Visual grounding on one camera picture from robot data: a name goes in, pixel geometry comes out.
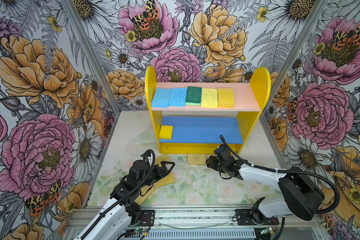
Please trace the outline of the bright yellow square sponge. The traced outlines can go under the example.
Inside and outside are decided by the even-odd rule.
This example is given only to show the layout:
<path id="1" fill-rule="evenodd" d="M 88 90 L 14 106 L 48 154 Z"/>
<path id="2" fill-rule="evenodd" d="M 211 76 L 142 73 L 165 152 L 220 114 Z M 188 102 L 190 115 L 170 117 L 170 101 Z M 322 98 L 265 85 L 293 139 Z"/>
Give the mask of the bright yellow square sponge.
<path id="1" fill-rule="evenodd" d="M 162 140 L 171 140 L 173 134 L 173 126 L 161 125 L 159 132 L 159 139 Z"/>

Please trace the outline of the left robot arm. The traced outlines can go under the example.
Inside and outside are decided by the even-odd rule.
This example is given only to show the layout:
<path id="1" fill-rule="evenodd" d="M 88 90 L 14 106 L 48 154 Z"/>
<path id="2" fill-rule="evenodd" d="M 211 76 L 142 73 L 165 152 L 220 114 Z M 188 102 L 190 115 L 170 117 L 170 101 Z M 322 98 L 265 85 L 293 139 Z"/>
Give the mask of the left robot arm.
<path id="1" fill-rule="evenodd" d="M 136 203 L 140 191 L 146 186 L 168 176 L 174 162 L 162 161 L 149 164 L 147 160 L 137 160 L 110 194 L 110 198 L 96 217 L 82 230 L 77 240 L 113 240 L 121 236 L 129 225 L 139 221 L 141 206 Z"/>

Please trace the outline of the green scouring sponge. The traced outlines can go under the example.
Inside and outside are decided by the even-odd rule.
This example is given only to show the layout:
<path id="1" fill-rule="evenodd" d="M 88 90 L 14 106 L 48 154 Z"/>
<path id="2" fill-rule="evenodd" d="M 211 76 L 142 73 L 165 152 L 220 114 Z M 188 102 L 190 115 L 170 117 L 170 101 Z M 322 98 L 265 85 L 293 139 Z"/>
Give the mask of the green scouring sponge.
<path id="1" fill-rule="evenodd" d="M 200 106 L 202 100 L 202 88 L 191 87 L 187 88 L 186 105 L 187 106 Z"/>

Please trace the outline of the light blue sponge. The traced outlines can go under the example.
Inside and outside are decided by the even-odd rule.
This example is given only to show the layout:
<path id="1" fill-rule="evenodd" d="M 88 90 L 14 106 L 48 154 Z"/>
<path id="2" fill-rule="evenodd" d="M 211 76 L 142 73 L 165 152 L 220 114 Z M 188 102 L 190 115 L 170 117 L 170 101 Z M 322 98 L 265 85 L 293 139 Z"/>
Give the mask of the light blue sponge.
<path id="1" fill-rule="evenodd" d="M 152 108 L 168 108 L 172 89 L 157 88 L 151 102 Z"/>

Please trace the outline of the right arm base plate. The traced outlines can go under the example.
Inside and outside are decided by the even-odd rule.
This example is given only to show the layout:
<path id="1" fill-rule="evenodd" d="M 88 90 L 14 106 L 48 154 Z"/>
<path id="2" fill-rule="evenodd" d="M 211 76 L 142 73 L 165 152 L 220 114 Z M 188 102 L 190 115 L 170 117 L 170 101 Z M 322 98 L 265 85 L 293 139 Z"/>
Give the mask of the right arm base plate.
<path id="1" fill-rule="evenodd" d="M 279 225 L 277 218 L 267 218 L 261 212 L 251 209 L 236 209 L 232 221 L 237 222 L 239 226 Z"/>

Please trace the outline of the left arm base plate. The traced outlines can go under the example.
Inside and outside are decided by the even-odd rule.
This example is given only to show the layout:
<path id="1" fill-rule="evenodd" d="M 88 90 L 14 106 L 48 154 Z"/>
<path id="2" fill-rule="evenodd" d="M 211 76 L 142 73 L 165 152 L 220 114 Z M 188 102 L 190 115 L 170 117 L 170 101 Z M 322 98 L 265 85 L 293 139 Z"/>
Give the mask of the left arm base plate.
<path id="1" fill-rule="evenodd" d="M 140 210 L 132 216 L 130 226 L 152 227 L 155 222 L 155 210 Z"/>

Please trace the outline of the speckled yellow sponge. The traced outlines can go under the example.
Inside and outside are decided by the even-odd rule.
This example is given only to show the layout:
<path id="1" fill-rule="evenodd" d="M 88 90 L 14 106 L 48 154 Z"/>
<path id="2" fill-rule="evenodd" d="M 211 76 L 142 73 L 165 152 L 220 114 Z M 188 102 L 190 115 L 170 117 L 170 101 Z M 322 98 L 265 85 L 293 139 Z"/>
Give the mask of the speckled yellow sponge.
<path id="1" fill-rule="evenodd" d="M 202 88 L 202 108 L 218 108 L 218 90 L 211 88 Z"/>

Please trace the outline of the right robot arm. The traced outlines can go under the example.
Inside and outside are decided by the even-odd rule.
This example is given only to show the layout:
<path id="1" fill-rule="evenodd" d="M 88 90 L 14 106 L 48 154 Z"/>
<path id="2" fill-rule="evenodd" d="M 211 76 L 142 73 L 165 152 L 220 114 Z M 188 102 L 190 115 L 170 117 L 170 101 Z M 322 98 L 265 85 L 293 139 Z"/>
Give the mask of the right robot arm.
<path id="1" fill-rule="evenodd" d="M 257 224 L 261 222 L 261 217 L 290 215 L 310 221 L 325 198 L 320 188 L 299 168 L 278 170 L 254 165 L 235 159 L 225 145 L 220 145 L 214 155 L 207 158 L 206 165 L 220 174 L 228 174 L 229 178 L 258 182 L 282 194 L 278 200 L 266 201 L 265 197 L 261 197 L 254 203 L 249 217 Z"/>

